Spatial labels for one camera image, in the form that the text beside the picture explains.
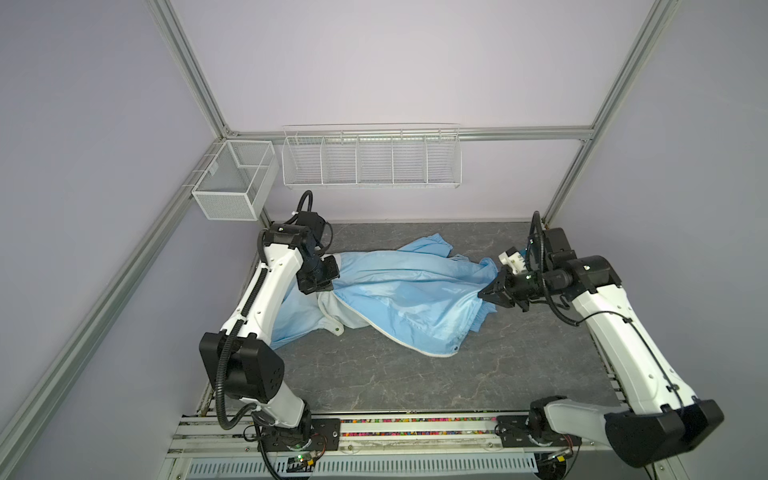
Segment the white wire basket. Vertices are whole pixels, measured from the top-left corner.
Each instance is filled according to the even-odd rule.
[[[458,127],[286,133],[283,182],[302,188],[457,187]]]
[[[279,169],[272,142],[227,140],[192,194],[210,220],[258,220]]]

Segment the light blue garment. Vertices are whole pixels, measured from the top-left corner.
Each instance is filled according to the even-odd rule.
[[[439,234],[398,250],[341,253],[334,290],[304,296],[293,284],[278,313],[273,348],[318,328],[340,334],[343,324],[373,325],[389,338],[431,356],[450,356],[470,329],[496,311],[477,297],[496,278],[489,258],[446,258],[452,246]]]

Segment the marble-patterned tabletop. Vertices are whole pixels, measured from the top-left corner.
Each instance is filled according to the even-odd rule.
[[[392,250],[440,233],[472,261],[523,247],[527,223],[365,223],[334,226],[330,253]],[[285,381],[313,412],[527,410],[550,395],[618,405],[585,326],[544,305],[498,308],[449,358],[424,356],[373,329],[317,330],[277,350]]]

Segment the white zipper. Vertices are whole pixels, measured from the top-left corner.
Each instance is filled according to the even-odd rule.
[[[357,310],[353,309],[351,306],[347,305],[347,304],[346,304],[346,302],[345,302],[344,300],[341,300],[341,299],[339,298],[339,296],[338,296],[338,295],[336,295],[336,292],[334,292],[334,293],[333,293],[333,296],[334,296],[334,297],[335,297],[335,298],[336,298],[338,301],[340,301],[340,302],[341,302],[341,303],[342,303],[342,304],[343,304],[345,307],[347,307],[348,309],[350,309],[350,310],[352,310],[353,312],[357,313],[357,315],[358,315],[358,316],[361,316],[361,317],[362,317],[362,319],[364,319],[366,322],[368,322],[368,324],[370,324],[370,326],[372,326],[373,328],[375,328],[375,329],[377,329],[378,331],[380,331],[382,334],[384,334],[384,336],[385,336],[385,337],[387,337],[388,339],[392,340],[394,343],[398,343],[399,345],[402,345],[402,346],[404,346],[405,348],[409,348],[409,349],[411,349],[411,350],[415,350],[416,352],[419,352],[419,353],[421,353],[422,355],[426,355],[426,356],[435,356],[435,357],[439,357],[439,358],[447,358],[447,357],[450,357],[450,356],[454,356],[454,355],[456,354],[456,352],[454,352],[454,353],[443,353],[443,354],[438,354],[438,353],[427,353],[427,352],[425,352],[425,351],[423,351],[423,350],[419,350],[419,349],[417,349],[416,347],[414,347],[414,346],[412,346],[412,345],[409,345],[409,344],[407,344],[407,343],[403,343],[403,342],[401,342],[400,340],[396,339],[395,337],[393,337],[393,336],[389,335],[389,334],[388,334],[387,332],[385,332],[384,330],[382,330],[382,329],[381,329],[381,328],[380,328],[378,325],[376,325],[374,322],[370,321],[370,320],[369,320],[369,319],[368,319],[366,316],[362,315],[360,312],[358,312]]]

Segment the perforated metal strip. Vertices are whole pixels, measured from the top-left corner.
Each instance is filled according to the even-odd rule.
[[[278,457],[273,465],[280,476],[306,477],[306,473],[285,473],[287,456]],[[536,461],[532,453],[474,453],[458,455],[333,455],[318,461],[313,477],[339,476],[440,476],[478,475],[488,473],[534,473]],[[267,478],[261,457],[197,458],[192,461],[188,479]]]

